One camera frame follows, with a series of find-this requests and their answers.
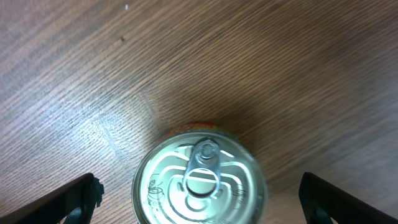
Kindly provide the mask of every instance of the pull ring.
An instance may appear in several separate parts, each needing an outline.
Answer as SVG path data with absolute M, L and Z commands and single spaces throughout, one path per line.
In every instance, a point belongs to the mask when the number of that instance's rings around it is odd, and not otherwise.
M 182 179 L 182 186 L 185 192 L 196 198 L 213 197 L 220 189 L 220 147 L 212 139 L 205 139 L 199 141 L 192 150 L 191 158 L 188 161 L 187 168 L 185 169 L 184 177 Z M 216 184 L 208 193 L 198 194 L 190 190 L 188 187 L 188 177 L 196 170 L 206 170 L 214 175 Z

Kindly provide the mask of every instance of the metal can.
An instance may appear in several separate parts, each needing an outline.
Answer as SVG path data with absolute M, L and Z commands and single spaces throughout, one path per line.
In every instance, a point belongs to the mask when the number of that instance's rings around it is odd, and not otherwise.
M 266 200 L 258 163 L 213 124 L 172 130 L 146 155 L 132 183 L 141 224 L 257 223 Z

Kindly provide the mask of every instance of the silver lid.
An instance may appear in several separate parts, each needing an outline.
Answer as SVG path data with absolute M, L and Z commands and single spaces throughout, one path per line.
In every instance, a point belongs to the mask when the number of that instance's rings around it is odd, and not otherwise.
M 256 223 L 267 198 L 262 172 L 236 141 L 216 133 L 179 134 L 142 161 L 132 186 L 146 223 Z

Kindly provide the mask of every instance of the wooden table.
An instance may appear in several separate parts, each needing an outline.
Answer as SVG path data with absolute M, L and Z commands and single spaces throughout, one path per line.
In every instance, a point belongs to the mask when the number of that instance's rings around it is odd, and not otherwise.
M 92 223 L 170 128 L 211 121 L 259 161 L 264 222 L 305 223 L 314 172 L 398 217 L 398 1 L 0 2 L 0 215 L 92 172 Z

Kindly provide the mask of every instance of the can rim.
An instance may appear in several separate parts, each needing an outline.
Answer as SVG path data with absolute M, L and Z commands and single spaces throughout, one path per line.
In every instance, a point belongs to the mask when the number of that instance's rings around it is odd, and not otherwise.
M 264 172 L 262 171 L 259 163 L 255 160 L 254 156 L 252 154 L 250 154 L 250 152 L 235 138 L 231 138 L 229 136 L 225 136 L 222 134 L 217 133 L 216 131 L 192 131 L 192 132 L 187 132 L 187 133 L 180 133 L 180 134 L 176 134 L 174 136 L 171 136 L 169 138 L 163 139 L 159 144 L 157 144 L 152 150 L 150 150 L 143 158 L 142 161 L 140 162 L 140 164 L 138 165 L 138 168 L 136 170 L 136 173 L 132 179 L 132 185 L 131 185 L 131 203 L 132 203 L 132 209 L 134 211 L 134 214 L 136 216 L 136 220 L 138 221 L 138 223 L 140 224 L 151 224 L 149 223 L 148 219 L 146 218 L 145 214 L 142 213 L 142 209 L 140 209 L 141 205 L 141 198 L 137 197 L 138 192 L 136 192 L 136 197 L 137 200 L 133 200 L 134 199 L 134 187 L 136 187 L 136 190 L 138 190 L 138 186 L 141 183 L 141 176 L 142 176 L 142 171 L 143 168 L 145 167 L 145 161 L 148 160 L 148 157 L 150 157 L 151 155 L 153 155 L 154 153 L 158 153 L 160 152 L 160 150 L 155 150 L 157 149 L 161 144 L 163 144 L 166 141 L 171 141 L 175 138 L 179 138 L 181 136 L 184 135 L 190 135 L 190 134 L 214 134 L 218 137 L 221 137 L 225 140 L 229 140 L 231 142 L 233 142 L 234 144 L 236 144 L 237 146 L 239 146 L 239 150 L 245 154 L 245 156 L 248 156 L 249 158 L 253 159 L 254 163 L 252 164 L 252 166 L 255 166 L 256 170 L 259 171 L 260 174 L 260 179 L 258 181 L 261 181 L 261 185 L 263 186 L 262 188 L 262 194 L 264 196 L 264 198 L 262 199 L 262 203 L 259 205 L 258 207 L 258 214 L 257 214 L 257 218 L 255 219 L 255 223 L 258 222 L 263 216 L 264 216 L 264 211 L 266 209 L 266 202 L 268 201 L 268 187 L 267 187 L 267 183 L 266 183 L 266 178 L 264 175 Z

